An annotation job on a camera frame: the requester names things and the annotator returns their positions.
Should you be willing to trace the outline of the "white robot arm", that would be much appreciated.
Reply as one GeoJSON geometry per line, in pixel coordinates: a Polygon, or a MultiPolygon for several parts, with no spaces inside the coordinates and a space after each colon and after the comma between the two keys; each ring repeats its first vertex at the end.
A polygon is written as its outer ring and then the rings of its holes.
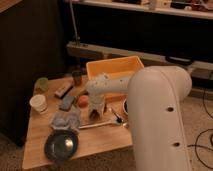
{"type": "Polygon", "coordinates": [[[192,171],[180,110],[191,89],[189,73],[178,66],[117,79],[101,74],[86,83],[90,110],[101,110],[106,93],[126,95],[137,171],[192,171]]]}

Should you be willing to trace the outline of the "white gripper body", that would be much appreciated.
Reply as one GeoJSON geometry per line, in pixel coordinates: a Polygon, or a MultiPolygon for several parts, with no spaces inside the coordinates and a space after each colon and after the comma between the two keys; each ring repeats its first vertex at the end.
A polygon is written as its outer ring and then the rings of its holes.
{"type": "Polygon", "coordinates": [[[100,120],[105,111],[105,96],[104,95],[89,95],[88,113],[90,120],[100,120]]]}

